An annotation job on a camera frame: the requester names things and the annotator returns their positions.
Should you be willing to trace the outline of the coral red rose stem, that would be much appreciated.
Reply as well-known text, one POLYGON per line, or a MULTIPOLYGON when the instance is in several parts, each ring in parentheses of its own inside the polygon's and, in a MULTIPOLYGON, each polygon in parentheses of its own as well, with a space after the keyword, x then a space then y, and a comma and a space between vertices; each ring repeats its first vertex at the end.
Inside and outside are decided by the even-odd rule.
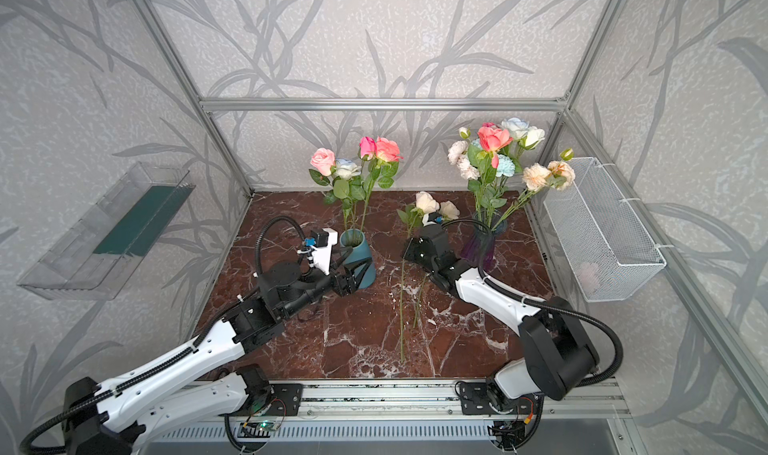
POLYGON ((388 189, 394 184, 394 177, 398 172, 400 161, 403 159, 398 144, 385 137, 374 139, 377 146, 376 167, 374 168, 373 189, 378 186, 388 189))

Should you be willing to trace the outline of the deep pink rose stem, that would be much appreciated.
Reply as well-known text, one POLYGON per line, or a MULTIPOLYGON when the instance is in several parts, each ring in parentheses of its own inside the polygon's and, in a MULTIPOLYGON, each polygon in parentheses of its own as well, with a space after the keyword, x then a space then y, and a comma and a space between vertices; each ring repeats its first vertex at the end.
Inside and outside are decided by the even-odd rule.
POLYGON ((373 138, 369 136, 364 136, 360 140, 359 144, 359 155, 361 160, 364 162, 364 165, 368 167, 368 172, 363 178, 363 184, 362 188, 364 191, 364 197, 363 197, 363 210, 360 220, 360 230, 364 230, 364 224, 366 220, 367 210, 369 206, 369 200, 373 191, 373 185, 374 185, 374 168, 376 167, 376 151, 377 146, 376 142, 373 138))

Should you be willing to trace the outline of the cream rose stem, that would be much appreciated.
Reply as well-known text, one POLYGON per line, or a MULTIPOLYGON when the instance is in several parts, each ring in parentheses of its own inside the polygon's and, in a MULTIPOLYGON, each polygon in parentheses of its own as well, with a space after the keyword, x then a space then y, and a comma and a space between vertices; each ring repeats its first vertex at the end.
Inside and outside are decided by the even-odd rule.
MULTIPOLYGON (((430 214, 438 212, 440 210, 440 204, 434 199, 434 197, 426 191, 420 191, 415 195, 415 202, 407 205, 404 209, 397 210, 398 217, 405 225, 405 237, 406 241, 409 241, 412 237, 414 230, 423 225, 424 217, 429 217, 430 214)), ((399 356, 400 361, 404 363, 406 361, 405 353, 405 258, 402 258, 400 264, 400 280, 399 280, 399 296, 398 296, 398 312, 399 312, 399 356)))

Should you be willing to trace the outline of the cream peach flower stem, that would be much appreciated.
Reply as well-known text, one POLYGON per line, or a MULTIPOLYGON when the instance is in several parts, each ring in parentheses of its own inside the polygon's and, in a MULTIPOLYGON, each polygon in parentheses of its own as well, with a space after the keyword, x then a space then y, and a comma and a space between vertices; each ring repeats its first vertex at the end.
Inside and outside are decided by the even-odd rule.
POLYGON ((563 191, 573 185, 575 171, 569 164, 574 157, 572 148, 563 150, 557 160, 550 161, 547 166, 534 163, 523 169, 522 178, 525 190, 518 196, 515 202, 503 213, 505 220, 512 213, 522 209, 533 197, 549 189, 563 191))

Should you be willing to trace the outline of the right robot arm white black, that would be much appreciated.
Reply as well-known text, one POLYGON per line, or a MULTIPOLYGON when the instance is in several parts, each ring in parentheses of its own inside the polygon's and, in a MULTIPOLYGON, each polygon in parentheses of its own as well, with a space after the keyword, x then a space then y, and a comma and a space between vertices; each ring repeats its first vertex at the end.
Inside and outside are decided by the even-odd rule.
POLYGON ((609 325, 574 310, 563 298, 528 295, 457 256, 446 229, 461 219, 446 221, 430 214, 422 222, 403 258, 422 267, 445 293, 504 323, 522 345, 523 358, 507 363, 485 382, 493 411, 510 412, 513 402, 529 395, 559 401, 575 387, 601 383, 618 372, 624 347, 609 325))

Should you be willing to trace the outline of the peach carnation stem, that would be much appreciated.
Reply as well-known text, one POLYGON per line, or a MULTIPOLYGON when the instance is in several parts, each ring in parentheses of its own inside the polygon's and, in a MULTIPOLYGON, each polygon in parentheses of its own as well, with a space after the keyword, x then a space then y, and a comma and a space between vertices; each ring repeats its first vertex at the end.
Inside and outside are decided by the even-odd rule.
POLYGON ((472 163, 481 149, 477 139, 471 138, 471 131, 467 127, 459 129, 460 139, 454 142, 449 148, 447 160, 455 166, 461 177, 467 181, 478 180, 480 178, 479 169, 472 163))

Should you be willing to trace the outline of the pink and white rose stem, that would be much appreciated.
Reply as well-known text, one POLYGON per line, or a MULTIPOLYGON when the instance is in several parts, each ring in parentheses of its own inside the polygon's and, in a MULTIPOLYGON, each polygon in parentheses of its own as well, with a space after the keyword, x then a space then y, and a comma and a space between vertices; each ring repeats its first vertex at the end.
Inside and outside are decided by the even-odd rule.
POLYGON ((337 158, 327 148, 319 148, 310 159, 311 179, 324 189, 323 202, 339 205, 346 230, 357 225, 357 207, 364 199, 362 166, 355 160, 337 158))

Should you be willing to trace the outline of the pink white rose bunch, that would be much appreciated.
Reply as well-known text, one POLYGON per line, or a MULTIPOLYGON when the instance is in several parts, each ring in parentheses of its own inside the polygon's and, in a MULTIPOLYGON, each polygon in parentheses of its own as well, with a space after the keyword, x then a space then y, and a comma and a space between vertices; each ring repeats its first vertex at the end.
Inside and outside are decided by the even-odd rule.
MULTIPOLYGON (((456 207, 456 205, 453 202, 444 201, 440 203, 439 213, 444 220, 451 221, 459 218, 460 210, 456 207)), ((414 303, 414 325, 415 326, 417 326, 420 323, 421 308, 422 308, 422 294, 424 291, 424 286, 426 284, 426 281, 427 281, 427 277, 424 277, 422 282, 419 285, 419 289, 415 296, 415 303, 414 303)))

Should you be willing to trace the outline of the teal ceramic vase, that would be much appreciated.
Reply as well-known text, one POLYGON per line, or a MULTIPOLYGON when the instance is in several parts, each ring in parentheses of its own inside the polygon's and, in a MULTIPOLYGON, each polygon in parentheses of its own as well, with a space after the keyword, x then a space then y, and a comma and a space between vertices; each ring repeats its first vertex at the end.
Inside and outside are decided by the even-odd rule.
POLYGON ((340 243, 343 248, 351 249, 351 253, 346 259, 346 263, 355 263, 359 261, 368 262, 366 268, 360 266, 355 269, 356 276, 362 275, 362 281, 359 288, 367 289, 375 281, 376 268, 372 251, 365 234, 359 229, 345 230, 340 237, 340 243))

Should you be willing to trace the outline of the blue purple glass vase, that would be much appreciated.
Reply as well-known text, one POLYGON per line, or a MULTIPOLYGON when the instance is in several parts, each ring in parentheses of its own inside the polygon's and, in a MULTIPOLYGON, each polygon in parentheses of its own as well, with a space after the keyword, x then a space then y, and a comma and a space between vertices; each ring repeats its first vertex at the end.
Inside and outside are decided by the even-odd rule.
POLYGON ((475 266, 482 266, 485 272, 490 272, 495 266, 495 244, 507 231, 508 221, 501 221, 501 215, 502 212, 496 210, 491 217, 491 221, 487 222, 477 213, 474 213, 473 218, 477 221, 482 219, 491 229, 491 234, 488 235, 476 223, 473 223, 471 225, 472 235, 461 251, 462 258, 469 260, 475 266))

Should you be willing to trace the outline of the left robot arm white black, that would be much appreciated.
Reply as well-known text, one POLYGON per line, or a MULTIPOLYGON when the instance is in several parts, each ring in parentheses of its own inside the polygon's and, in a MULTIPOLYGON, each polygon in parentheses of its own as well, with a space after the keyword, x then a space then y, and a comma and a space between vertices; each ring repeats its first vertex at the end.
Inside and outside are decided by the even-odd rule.
POLYGON ((210 320, 197 335, 154 360, 101 383, 85 377, 70 385, 62 413, 31 430, 19 444, 23 454, 132 454, 151 435, 168 431, 179 392, 218 367, 240 359, 282 333, 287 320, 325 294, 347 296, 364 286, 373 264, 356 258, 330 228, 305 233, 285 222, 301 240, 294 261, 269 269, 254 257, 255 287, 210 320))

